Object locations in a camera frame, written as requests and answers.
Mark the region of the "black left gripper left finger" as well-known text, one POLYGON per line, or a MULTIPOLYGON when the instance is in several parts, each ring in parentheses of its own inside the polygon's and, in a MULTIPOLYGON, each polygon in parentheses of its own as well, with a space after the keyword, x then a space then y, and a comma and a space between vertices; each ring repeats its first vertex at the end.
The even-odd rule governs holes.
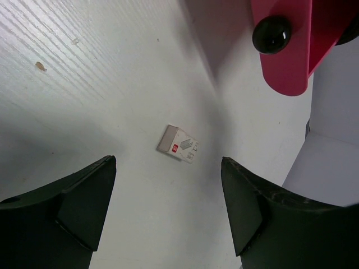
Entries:
POLYGON ((1 268, 89 268, 116 178, 116 158, 1 201, 1 268))

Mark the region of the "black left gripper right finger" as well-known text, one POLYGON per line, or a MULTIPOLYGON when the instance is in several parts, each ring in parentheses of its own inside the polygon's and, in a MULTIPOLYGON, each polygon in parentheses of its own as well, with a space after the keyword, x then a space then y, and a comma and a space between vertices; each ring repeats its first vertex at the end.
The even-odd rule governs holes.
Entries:
POLYGON ((358 205, 288 191, 224 157, 221 180, 243 268, 357 268, 358 205))

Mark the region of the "white staples box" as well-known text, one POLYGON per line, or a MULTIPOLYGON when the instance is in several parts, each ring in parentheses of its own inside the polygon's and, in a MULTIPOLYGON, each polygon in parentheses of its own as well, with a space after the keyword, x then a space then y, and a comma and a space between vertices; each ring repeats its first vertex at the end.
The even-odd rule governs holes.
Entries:
POLYGON ((199 142, 184 130, 167 125, 157 150, 177 160, 191 164, 198 152, 199 142))

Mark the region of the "pink drawer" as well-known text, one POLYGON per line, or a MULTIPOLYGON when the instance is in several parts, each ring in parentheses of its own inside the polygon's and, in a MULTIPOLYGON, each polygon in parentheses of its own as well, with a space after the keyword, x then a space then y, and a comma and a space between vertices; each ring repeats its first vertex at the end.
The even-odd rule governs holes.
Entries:
POLYGON ((276 92, 299 96, 349 25, 358 1, 251 1, 252 42, 263 76, 276 92))

